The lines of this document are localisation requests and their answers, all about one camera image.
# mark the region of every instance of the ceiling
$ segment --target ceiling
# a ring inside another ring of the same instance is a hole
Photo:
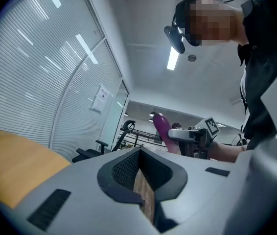
[[[139,104],[139,103],[132,102],[132,101],[129,101],[127,109],[126,109],[126,113],[128,114],[128,116],[130,118],[135,118],[135,119],[143,120],[143,121],[148,121],[151,118],[149,116],[149,114],[151,112],[157,112],[157,113],[164,114],[168,118],[168,120],[171,124],[179,123],[184,129],[187,129],[188,127],[190,127],[192,125],[196,125],[199,121],[202,120],[199,117],[194,117],[194,116],[190,116],[190,115],[186,115],[186,114],[182,114],[179,112],[174,112],[174,111],[170,111],[167,109],[162,109],[162,108],[154,107],[154,106],[150,106],[150,105]],[[229,126],[222,127],[220,129],[222,131],[228,131],[228,130],[237,131],[237,129],[229,127]]]
[[[166,68],[171,46],[163,28],[171,24],[180,1],[110,0],[126,45],[134,86],[180,98],[196,93],[206,99],[226,99],[226,112],[235,111],[232,105],[240,99],[243,74],[237,44],[193,47],[185,41],[185,53],[179,56],[175,70]],[[244,1],[230,5],[239,7]],[[196,55],[195,62],[187,60],[190,54]]]

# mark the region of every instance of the wooden desk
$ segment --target wooden desk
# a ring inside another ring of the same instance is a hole
[[[36,186],[68,165],[43,145],[0,131],[0,201],[14,208]]]

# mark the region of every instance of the smoke detector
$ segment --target smoke detector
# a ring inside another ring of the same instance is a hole
[[[196,59],[197,59],[197,57],[196,57],[195,55],[189,55],[189,56],[187,57],[187,59],[188,59],[188,61],[190,61],[190,62],[195,62]]]

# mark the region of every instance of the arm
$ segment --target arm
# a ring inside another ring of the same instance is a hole
[[[238,154],[246,151],[247,145],[229,146],[221,143],[213,142],[212,147],[208,151],[208,157],[219,161],[232,162],[236,161]]]

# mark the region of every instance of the office chair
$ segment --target office chair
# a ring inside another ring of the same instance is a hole
[[[112,149],[112,152],[118,150],[118,148],[121,145],[121,142],[123,141],[125,135],[130,133],[134,129],[134,127],[135,127],[135,121],[134,120],[125,121],[125,123],[123,124],[124,131],[123,131],[122,135],[120,136],[117,144]],[[79,155],[74,157],[72,159],[72,162],[75,163],[75,162],[78,162],[78,161],[81,161],[81,160],[91,159],[91,158],[103,155],[105,153],[105,147],[108,147],[108,144],[104,143],[100,140],[96,140],[95,142],[101,145],[100,152],[98,152],[96,150],[93,150],[93,149],[83,150],[83,149],[78,148],[76,150],[76,152],[79,153]]]

